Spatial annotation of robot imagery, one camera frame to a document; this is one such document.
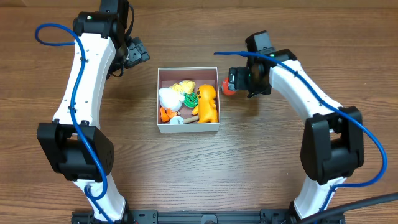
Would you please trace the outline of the red ball with eye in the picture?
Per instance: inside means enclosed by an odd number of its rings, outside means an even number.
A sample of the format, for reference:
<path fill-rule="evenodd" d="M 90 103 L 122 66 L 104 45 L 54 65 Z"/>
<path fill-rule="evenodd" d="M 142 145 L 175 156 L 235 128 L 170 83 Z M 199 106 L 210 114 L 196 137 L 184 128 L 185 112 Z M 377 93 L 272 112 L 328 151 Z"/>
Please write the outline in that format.
<path fill-rule="evenodd" d="M 232 96 L 235 95 L 237 93 L 237 91 L 234 90 L 230 90 L 228 88 L 228 78 L 225 78 L 222 83 L 221 83 L 221 91 L 224 95 L 226 96 Z"/>

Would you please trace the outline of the white plush duck toy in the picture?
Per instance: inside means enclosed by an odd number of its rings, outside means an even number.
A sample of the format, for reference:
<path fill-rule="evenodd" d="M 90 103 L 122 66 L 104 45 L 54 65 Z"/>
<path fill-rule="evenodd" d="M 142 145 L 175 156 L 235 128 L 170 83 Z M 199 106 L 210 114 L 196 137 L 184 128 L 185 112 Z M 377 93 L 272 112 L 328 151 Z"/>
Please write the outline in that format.
<path fill-rule="evenodd" d="M 184 105 L 185 94 L 193 93 L 195 87 L 194 81 L 183 80 L 159 89 L 160 119 L 163 123 L 169 122 L 174 116 L 180 116 L 179 111 Z"/>

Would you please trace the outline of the orange dinosaur figure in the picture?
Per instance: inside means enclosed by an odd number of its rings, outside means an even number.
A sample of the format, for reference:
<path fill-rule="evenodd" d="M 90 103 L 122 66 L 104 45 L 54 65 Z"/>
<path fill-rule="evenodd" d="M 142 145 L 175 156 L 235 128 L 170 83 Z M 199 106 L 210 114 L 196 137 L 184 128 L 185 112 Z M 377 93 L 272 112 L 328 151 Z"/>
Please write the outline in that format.
<path fill-rule="evenodd" d="M 198 116 L 198 123 L 218 122 L 216 97 L 217 92 L 212 85 L 204 84 L 198 87 L 198 104 L 192 111 L 193 116 Z"/>

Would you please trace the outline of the green plastic spinning top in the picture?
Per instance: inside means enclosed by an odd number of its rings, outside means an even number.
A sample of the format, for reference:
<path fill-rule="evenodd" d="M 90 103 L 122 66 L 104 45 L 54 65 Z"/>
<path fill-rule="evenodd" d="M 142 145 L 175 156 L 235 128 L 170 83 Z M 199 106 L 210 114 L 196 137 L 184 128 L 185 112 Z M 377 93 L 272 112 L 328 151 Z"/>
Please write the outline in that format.
<path fill-rule="evenodd" d="M 195 92 L 191 94 L 185 94 L 184 105 L 188 108 L 194 108 L 198 104 L 198 98 Z"/>

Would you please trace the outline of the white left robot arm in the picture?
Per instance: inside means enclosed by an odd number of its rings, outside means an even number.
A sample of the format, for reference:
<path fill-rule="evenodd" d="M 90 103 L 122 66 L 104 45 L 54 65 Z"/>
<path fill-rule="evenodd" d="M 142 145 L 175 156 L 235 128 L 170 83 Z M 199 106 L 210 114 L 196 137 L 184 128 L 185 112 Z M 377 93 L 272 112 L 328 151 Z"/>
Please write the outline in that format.
<path fill-rule="evenodd" d="M 132 24 L 125 12 L 81 12 L 69 29 L 45 23 L 72 35 L 75 47 L 67 88 L 51 123 L 40 123 L 37 139 L 54 172 L 79 187 L 93 210 L 75 213 L 72 223 L 135 223 L 126 199 L 111 175 L 114 146 L 100 130 L 104 84 L 112 65 L 124 66 L 126 39 Z"/>

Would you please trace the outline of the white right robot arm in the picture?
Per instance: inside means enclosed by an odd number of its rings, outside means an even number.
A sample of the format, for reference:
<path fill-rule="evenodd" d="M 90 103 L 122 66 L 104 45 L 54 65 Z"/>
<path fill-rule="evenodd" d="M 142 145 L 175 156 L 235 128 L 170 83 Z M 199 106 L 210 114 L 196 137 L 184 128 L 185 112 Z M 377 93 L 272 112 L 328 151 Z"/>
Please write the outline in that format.
<path fill-rule="evenodd" d="M 355 106 L 343 107 L 325 94 L 304 72 L 289 50 L 276 50 L 266 31 L 245 40 L 251 53 L 246 66 L 231 67 L 222 90 L 246 90 L 248 97 L 278 91 L 304 122 L 300 160 L 306 179 L 298 197 L 290 203 L 286 223 L 295 223 L 327 207 L 331 187 L 342 184 L 364 163 L 363 132 L 346 118 L 328 109 L 329 104 L 357 122 Z"/>

